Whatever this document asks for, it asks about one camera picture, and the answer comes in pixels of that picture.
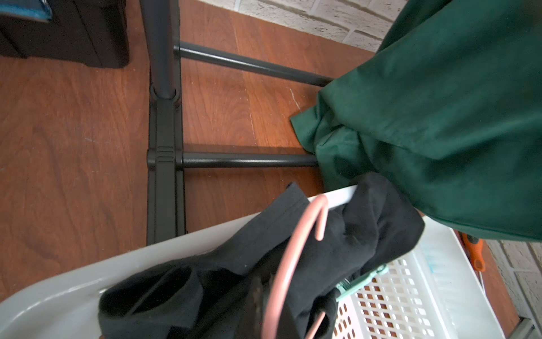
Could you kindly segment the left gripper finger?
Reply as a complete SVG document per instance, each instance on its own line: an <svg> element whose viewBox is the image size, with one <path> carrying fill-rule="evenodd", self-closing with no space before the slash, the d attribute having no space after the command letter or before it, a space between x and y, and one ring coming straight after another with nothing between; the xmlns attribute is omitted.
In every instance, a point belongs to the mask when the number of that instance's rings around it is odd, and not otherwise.
<svg viewBox="0 0 542 339"><path fill-rule="evenodd" d="M260 277L251 281L237 326L237 338L261 339L269 294L268 282L262 282Z"/></svg>

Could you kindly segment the pink hanger of black shirt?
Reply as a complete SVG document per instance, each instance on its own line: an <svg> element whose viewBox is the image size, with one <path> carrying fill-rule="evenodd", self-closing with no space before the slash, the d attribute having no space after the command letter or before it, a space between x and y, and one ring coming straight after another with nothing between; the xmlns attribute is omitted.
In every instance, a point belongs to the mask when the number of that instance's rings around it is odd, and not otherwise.
<svg viewBox="0 0 542 339"><path fill-rule="evenodd" d="M303 212L293 231L271 287L262 321L262 338L276 337L285 299L303 248L310 234L318 241L323 240L328 211L327 197L316 196Z"/></svg>

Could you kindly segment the black t-shirt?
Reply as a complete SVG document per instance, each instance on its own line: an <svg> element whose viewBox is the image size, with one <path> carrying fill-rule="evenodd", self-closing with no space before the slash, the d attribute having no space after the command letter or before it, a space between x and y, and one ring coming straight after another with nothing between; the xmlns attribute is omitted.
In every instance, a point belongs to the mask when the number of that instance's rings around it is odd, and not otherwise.
<svg viewBox="0 0 542 339"><path fill-rule="evenodd" d="M100 298L98 320L106 338L233 338L250 286L264 291L277 272L309 200L296 183L215 250L137 273ZM337 284L358 278L410 252L425 224L418 211L383 176L358 178L351 200L328 213L322 240L307 239L285 310L291 338L303 338L320 312L316 336L331 338Z"/></svg>

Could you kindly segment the white perforated laundry basket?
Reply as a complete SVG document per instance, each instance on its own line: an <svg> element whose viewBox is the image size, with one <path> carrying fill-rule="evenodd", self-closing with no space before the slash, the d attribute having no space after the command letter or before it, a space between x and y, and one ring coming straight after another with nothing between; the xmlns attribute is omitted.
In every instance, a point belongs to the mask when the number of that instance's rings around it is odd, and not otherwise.
<svg viewBox="0 0 542 339"><path fill-rule="evenodd" d="M232 220L31 285L1 303L3 338L100 338L98 305L147 268L212 251L250 221ZM419 244L337 303L334 338L502 338L504 333L454 232L430 218Z"/></svg>

